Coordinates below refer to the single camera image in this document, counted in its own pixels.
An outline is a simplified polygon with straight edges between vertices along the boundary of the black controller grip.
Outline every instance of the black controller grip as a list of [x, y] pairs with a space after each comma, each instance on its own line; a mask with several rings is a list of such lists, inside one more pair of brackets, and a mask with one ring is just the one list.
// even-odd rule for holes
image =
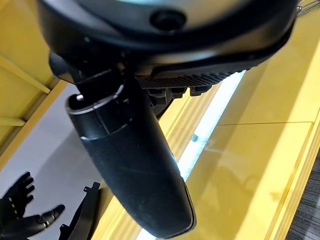
[[141, 227], [159, 238], [193, 229], [188, 190], [135, 80], [92, 105], [71, 96], [66, 107], [106, 184]]

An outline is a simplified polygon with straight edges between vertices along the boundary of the yellow wall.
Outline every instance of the yellow wall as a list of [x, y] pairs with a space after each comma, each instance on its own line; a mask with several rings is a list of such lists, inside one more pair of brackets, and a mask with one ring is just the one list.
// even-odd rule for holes
[[319, 20], [245, 74], [187, 181], [198, 225], [177, 239], [285, 238], [320, 147]]
[[[0, 0], [0, 170], [40, 119], [43, 110], [26, 122], [41, 102], [47, 109], [64, 83], [51, 93], [49, 48], [38, 27], [33, 0]], [[23, 129], [14, 147], [14, 137]]]

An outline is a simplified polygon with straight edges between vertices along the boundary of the yellow shelf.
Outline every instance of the yellow shelf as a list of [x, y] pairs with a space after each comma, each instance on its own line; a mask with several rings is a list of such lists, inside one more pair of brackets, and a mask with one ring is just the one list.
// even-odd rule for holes
[[0, 0], [0, 170], [66, 86], [57, 84], [34, 0]]

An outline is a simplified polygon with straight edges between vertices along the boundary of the yellow panel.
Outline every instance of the yellow panel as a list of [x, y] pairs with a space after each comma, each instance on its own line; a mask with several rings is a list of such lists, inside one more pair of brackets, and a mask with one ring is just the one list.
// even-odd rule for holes
[[4, 143], [14, 128], [14, 126], [0, 126], [0, 146]]
[[265, 239], [312, 126], [310, 122], [218, 126], [187, 181], [197, 227], [177, 239]]
[[0, 9], [0, 54], [42, 83], [51, 74], [49, 49], [30, 0], [11, 0]]
[[0, 68], [0, 116], [20, 118], [41, 91]]
[[220, 124], [316, 119], [320, 106], [320, 68], [310, 69], [310, 64], [319, 46], [319, 20], [320, 10], [300, 18], [289, 43], [268, 63], [246, 73]]

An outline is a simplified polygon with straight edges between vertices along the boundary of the robotic finger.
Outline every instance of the robotic finger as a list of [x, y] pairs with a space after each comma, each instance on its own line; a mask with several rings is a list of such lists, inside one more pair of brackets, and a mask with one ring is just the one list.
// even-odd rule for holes
[[29, 216], [12, 221], [5, 225], [0, 231], [0, 239], [17, 240], [36, 235], [53, 224], [64, 210], [65, 206], [59, 205], [41, 215]]

